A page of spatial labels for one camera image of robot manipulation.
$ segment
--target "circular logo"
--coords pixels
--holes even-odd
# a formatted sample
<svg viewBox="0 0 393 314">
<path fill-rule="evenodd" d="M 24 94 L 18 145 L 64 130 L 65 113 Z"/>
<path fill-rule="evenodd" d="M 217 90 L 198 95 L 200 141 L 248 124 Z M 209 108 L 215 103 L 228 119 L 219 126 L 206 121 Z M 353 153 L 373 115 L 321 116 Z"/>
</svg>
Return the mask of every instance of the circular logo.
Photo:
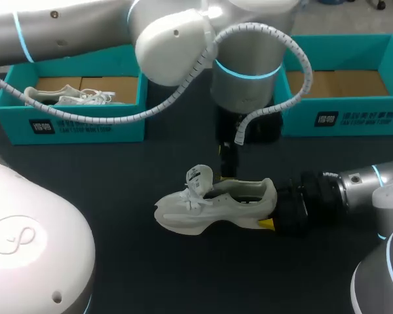
<svg viewBox="0 0 393 314">
<path fill-rule="evenodd" d="M 0 268 L 19 268 L 37 260 L 47 246 L 47 233 L 27 216 L 0 219 Z"/>
</svg>

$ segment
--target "teal box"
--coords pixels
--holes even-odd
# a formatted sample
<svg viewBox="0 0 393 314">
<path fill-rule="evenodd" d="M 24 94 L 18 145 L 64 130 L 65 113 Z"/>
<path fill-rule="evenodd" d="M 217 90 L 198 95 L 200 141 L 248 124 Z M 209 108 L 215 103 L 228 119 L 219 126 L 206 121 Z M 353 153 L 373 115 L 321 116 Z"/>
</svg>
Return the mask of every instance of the teal box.
<svg viewBox="0 0 393 314">
<path fill-rule="evenodd" d="M 393 135 L 393 35 L 301 35 L 293 39 L 314 71 L 375 70 L 389 96 L 303 99 L 282 113 L 283 135 Z M 275 103 L 292 97 L 286 71 L 301 71 L 297 58 L 288 51 L 276 80 Z"/>
<path fill-rule="evenodd" d="M 128 116 L 145 110 L 147 79 L 138 67 L 132 46 L 120 46 L 72 58 L 13 65 L 5 81 L 23 92 L 26 87 L 35 86 L 39 77 L 138 77 L 135 104 L 54 107 L 68 113 L 93 117 Z M 0 91 L 0 122 L 13 145 L 140 142 L 144 140 L 145 133 L 143 120 L 110 126 L 64 121 L 25 106 L 3 90 Z"/>
</svg>

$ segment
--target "shoelace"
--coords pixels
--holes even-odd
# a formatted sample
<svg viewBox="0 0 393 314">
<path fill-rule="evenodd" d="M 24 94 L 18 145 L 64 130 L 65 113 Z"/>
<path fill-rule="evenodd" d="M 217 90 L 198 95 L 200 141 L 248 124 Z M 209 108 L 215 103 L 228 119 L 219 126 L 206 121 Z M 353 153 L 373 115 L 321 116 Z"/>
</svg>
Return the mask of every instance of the shoelace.
<svg viewBox="0 0 393 314">
<path fill-rule="evenodd" d="M 90 88 L 86 88 L 81 92 L 83 93 L 81 96 L 83 101 L 79 103 L 81 105 L 93 100 L 100 101 L 100 104 L 110 103 L 112 101 L 112 96 L 115 96 L 114 92 L 102 92 L 100 90 L 92 90 Z"/>
<path fill-rule="evenodd" d="M 186 209 L 190 211 L 191 209 L 198 209 L 201 207 L 200 204 L 212 205 L 212 201 L 204 200 L 202 196 L 199 196 L 195 191 L 190 188 L 186 188 L 180 193 L 182 201 L 186 204 Z"/>
</svg>

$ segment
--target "black work surface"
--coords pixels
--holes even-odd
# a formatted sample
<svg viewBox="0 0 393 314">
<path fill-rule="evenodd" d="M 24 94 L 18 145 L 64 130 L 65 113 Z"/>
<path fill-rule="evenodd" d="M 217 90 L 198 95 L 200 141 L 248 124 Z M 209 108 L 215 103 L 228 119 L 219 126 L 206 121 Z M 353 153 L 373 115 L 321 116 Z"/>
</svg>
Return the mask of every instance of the black work surface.
<svg viewBox="0 0 393 314">
<path fill-rule="evenodd" d="M 183 190 L 189 168 L 219 169 L 209 86 L 204 73 L 147 121 L 144 143 L 12 147 L 0 126 L 0 155 L 89 222 L 97 254 L 92 314 L 350 313 L 351 276 L 378 243 L 367 215 L 304 239 L 226 222 L 187 237 L 155 222 L 153 204 Z M 151 85 L 149 106 L 170 92 Z M 304 170 L 390 160 L 393 137 L 281 139 L 244 147 L 238 174 L 281 182 Z"/>
</svg>

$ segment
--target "cable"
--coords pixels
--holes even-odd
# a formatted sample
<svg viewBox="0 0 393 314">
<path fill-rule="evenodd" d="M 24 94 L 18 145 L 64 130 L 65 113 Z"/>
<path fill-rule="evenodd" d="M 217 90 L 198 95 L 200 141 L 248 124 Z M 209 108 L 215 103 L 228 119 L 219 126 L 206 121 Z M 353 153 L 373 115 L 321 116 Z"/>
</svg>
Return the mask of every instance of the cable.
<svg viewBox="0 0 393 314">
<path fill-rule="evenodd" d="M 14 87 L 8 85 L 6 82 L 0 79 L 0 88 L 4 89 L 6 92 L 10 93 L 14 97 L 22 100 L 24 103 L 27 103 L 36 109 L 43 111 L 45 113 L 51 114 L 53 116 L 57 116 L 64 120 L 70 120 L 75 122 L 83 122 L 89 124 L 125 124 L 140 121 L 150 116 L 154 116 L 155 114 L 160 113 L 161 111 L 165 110 L 169 106 L 171 106 L 179 97 L 184 93 L 184 91 L 188 88 L 190 83 L 194 81 L 199 74 L 205 69 L 205 65 L 207 62 L 211 61 L 212 52 L 216 50 L 217 46 L 222 43 L 227 37 L 234 33 L 241 33 L 241 32 L 258 32 L 258 33 L 265 33 L 272 37 L 278 39 L 282 44 L 288 47 L 298 58 L 300 61 L 304 74 L 305 74 L 305 81 L 301 90 L 292 97 L 291 99 L 280 103 L 279 105 L 275 105 L 272 107 L 267 107 L 264 109 L 256 110 L 250 113 L 239 125 L 236 137 L 234 139 L 235 143 L 238 145 L 243 145 L 244 143 L 244 135 L 246 132 L 246 127 L 248 124 L 258 116 L 263 116 L 266 114 L 277 113 L 284 109 L 288 109 L 293 107 L 295 104 L 300 102 L 301 96 L 308 93 L 310 87 L 312 85 L 312 68 L 310 66 L 310 62 L 307 59 L 305 53 L 301 50 L 298 44 L 291 39 L 290 36 L 282 33 L 281 31 L 277 30 L 274 27 L 259 24 L 259 23 L 243 23 L 238 24 L 235 26 L 230 26 L 227 29 L 221 31 L 217 37 L 214 39 L 211 46 L 209 46 L 205 51 L 201 54 L 199 59 L 196 61 L 192 71 L 188 74 L 186 79 L 183 83 L 177 88 L 177 90 L 165 101 L 163 101 L 160 105 L 149 109 L 147 111 L 143 111 L 142 113 L 134 114 L 132 116 L 122 116 L 117 118 L 94 118 L 91 116 L 79 116 L 77 114 L 66 113 L 64 111 L 52 108 L 50 106 L 44 105 L 28 96 L 25 96 L 20 91 L 16 90 Z"/>
</svg>

